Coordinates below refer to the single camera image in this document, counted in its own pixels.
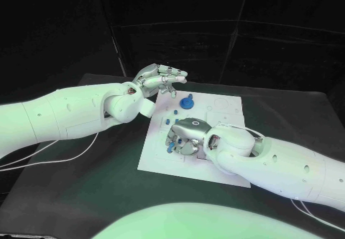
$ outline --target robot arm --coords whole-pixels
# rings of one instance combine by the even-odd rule
[[[152,117],[155,103],[146,98],[172,93],[187,72],[152,64],[133,82],[71,87],[24,103],[0,106],[0,159],[18,149],[50,140],[74,139],[130,122],[139,113]]]
[[[270,137],[255,137],[247,128],[220,123],[208,127],[200,119],[182,119],[172,126],[166,145],[178,137],[200,140],[207,159],[223,173],[242,175],[270,192],[345,211],[345,164],[305,147]],[[174,153],[197,154],[192,144],[172,147]]]

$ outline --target robotic hand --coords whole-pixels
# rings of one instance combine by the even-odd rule
[[[29,102],[0,106],[0,158],[32,144],[96,134],[130,122],[139,113],[151,118],[155,103],[146,98],[159,89],[175,98],[172,83],[185,83],[185,77],[185,71],[152,64],[133,82],[65,88]]]
[[[223,173],[243,176],[270,192],[345,212],[345,164],[305,147],[265,137],[252,129],[226,123],[211,127],[200,119],[181,119],[172,125],[169,151],[195,155],[203,147]],[[177,140],[185,141],[175,146]]]

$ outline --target dark tabletop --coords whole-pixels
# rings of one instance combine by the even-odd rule
[[[132,79],[86,74],[80,85],[126,81]],[[345,129],[324,93],[194,82],[175,84],[175,88],[240,96],[247,127],[345,162]],[[24,170],[0,207],[0,232],[87,239],[120,217],[143,208],[198,202],[259,213],[324,238],[345,237],[340,230],[302,214],[291,199],[255,185],[249,189],[138,170],[149,124],[151,119],[139,115],[130,123],[100,133],[80,158]],[[93,139],[94,135],[60,141],[29,163],[77,156]],[[345,228],[344,212],[312,203],[308,207],[318,217]]]

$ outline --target circular hole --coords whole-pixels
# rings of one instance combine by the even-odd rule
[[[305,172],[309,173],[309,166],[305,166]]]

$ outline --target white platform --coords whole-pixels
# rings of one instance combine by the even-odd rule
[[[179,101],[190,94],[192,94],[194,108],[185,110],[179,106]],[[139,170],[250,188],[250,182],[242,176],[224,174],[214,163],[205,160],[203,150],[195,156],[168,153],[166,137],[171,126],[175,124],[175,119],[188,117],[207,121],[211,126],[216,126],[218,122],[244,126],[242,98],[178,91],[177,98],[172,99],[171,94],[159,94]]]

